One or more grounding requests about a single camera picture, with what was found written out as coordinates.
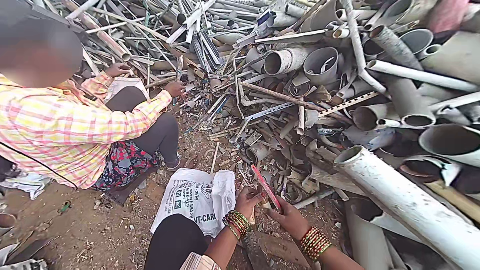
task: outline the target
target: dirt ground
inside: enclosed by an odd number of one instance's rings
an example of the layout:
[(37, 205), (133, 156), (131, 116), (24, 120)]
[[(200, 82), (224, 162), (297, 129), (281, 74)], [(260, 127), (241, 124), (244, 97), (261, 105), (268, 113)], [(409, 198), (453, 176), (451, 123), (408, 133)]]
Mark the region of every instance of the dirt ground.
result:
[[(179, 153), (182, 156), (203, 155), (207, 149), (215, 148), (216, 142), (207, 140), (200, 132), (184, 134), (188, 124), (180, 127)], [(220, 141), (220, 145), (231, 148), (226, 140)], [(228, 154), (219, 155), (217, 163), (229, 157)], [(202, 157), (197, 169), (209, 172), (212, 158), (212, 153), (206, 158)], [(236, 176), (238, 187), (243, 180), (240, 180), (238, 173)], [(158, 173), (148, 177), (147, 185), (156, 183), (166, 186), (168, 180), (169, 174), (160, 168)], [(102, 201), (98, 209), (94, 209), (96, 200)], [(70, 202), (71, 207), (59, 214), (58, 210), (65, 202)], [(51, 270), (143, 269), (152, 236), (150, 226), (159, 207), (145, 196), (145, 189), (139, 190), (134, 200), (127, 200), (122, 208), (105, 199), (101, 192), (72, 190), (57, 183), (50, 184), (35, 200), (30, 200), (28, 194), (22, 191), (9, 190), (6, 203), (6, 211), (16, 215), (18, 222), (14, 229), (2, 237), (0, 247), (21, 242), (23, 244), (19, 250), (22, 250), (36, 239), (58, 236), (35, 255), (35, 258), (44, 258)], [(319, 208), (309, 205), (302, 210), (302, 214), (319, 226), (338, 248), (344, 249), (346, 222), (332, 199), (323, 199)], [(263, 233), (291, 241), (288, 233), (262, 212), (256, 218), (256, 226)], [(303, 269), (292, 262), (273, 256), (270, 258), (274, 269)], [(228, 269), (251, 268), (246, 251), (237, 246)]]

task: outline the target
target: white plastic bag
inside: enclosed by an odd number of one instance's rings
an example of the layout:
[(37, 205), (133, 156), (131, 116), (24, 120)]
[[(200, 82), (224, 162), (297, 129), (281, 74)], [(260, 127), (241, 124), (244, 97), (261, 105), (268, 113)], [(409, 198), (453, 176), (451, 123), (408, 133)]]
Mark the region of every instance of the white plastic bag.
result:
[(235, 173), (220, 170), (214, 175), (194, 169), (178, 169), (165, 189), (150, 231), (166, 217), (182, 214), (193, 220), (205, 235), (216, 237), (222, 218), (235, 208)]

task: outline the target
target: hand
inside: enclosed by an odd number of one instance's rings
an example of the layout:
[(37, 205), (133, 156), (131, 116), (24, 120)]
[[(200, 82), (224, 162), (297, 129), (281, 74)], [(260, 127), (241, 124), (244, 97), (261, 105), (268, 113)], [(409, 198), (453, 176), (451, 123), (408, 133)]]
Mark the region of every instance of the hand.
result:
[(235, 210), (247, 219), (252, 215), (253, 207), (262, 200), (262, 195), (256, 189), (244, 187), (237, 197)]
[(170, 82), (165, 86), (165, 90), (170, 93), (172, 98), (176, 98), (182, 94), (182, 91), (185, 90), (182, 81)]
[(294, 239), (300, 241), (311, 226), (298, 209), (286, 202), (282, 197), (276, 196), (276, 198), (282, 207), (283, 213), (279, 214), (271, 209), (266, 209), (266, 214), (280, 223)]
[(124, 63), (115, 63), (105, 70), (105, 73), (112, 78), (128, 72), (130, 72), (130, 67)]

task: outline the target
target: knee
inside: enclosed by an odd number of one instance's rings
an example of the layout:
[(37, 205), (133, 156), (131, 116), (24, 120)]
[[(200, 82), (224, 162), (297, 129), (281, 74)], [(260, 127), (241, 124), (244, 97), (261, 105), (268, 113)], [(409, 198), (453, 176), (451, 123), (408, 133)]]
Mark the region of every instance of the knee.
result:
[(179, 125), (177, 123), (177, 120), (173, 115), (169, 112), (164, 112), (160, 117), (158, 118), (157, 122), (161, 122), (161, 125), (165, 128), (171, 129), (178, 131)]

